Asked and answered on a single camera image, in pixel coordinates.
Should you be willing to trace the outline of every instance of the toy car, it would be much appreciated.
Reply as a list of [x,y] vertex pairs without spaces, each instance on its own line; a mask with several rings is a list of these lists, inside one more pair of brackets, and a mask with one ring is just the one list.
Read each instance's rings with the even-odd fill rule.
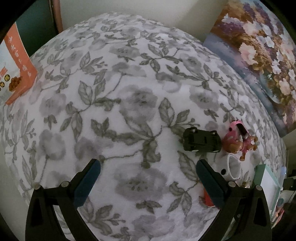
[[184,131],[183,138],[185,151],[219,152],[222,148],[217,131],[204,131],[190,127]]

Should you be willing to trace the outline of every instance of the toy wheel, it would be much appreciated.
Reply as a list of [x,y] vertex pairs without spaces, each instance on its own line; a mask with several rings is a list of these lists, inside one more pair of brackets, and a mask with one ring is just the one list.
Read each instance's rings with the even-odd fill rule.
[[192,132],[192,133],[197,133],[197,128],[196,128],[196,127],[191,127],[191,128],[190,128],[190,132]]

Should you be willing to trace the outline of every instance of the white wall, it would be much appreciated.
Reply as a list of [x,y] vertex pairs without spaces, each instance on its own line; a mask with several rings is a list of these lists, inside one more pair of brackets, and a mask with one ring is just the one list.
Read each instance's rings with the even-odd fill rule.
[[157,20],[205,40],[228,0],[60,0],[64,29],[105,12]]
[[296,148],[296,130],[290,132],[283,138],[287,149],[290,149],[292,147]]
[[6,165],[0,145],[0,213],[19,241],[25,241],[28,208]]

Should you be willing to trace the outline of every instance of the painting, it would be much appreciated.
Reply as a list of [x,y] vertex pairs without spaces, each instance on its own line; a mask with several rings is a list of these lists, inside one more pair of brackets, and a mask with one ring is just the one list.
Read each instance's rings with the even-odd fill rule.
[[229,0],[204,45],[257,94],[281,137],[296,129],[296,46],[258,0]]

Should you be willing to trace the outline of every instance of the floral bedspread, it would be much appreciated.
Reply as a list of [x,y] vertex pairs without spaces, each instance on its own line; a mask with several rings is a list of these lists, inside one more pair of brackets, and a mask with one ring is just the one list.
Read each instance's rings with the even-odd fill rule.
[[241,119],[257,135],[238,184],[251,182],[258,164],[276,176],[285,164],[284,143],[257,96],[183,31],[108,13],[65,30],[31,59],[35,85],[1,108],[7,165],[29,203],[34,182],[55,187],[100,160],[79,208],[100,241],[197,240],[206,230],[218,209],[204,206],[195,164],[205,158],[215,168],[226,153],[184,151],[185,128],[223,137]]

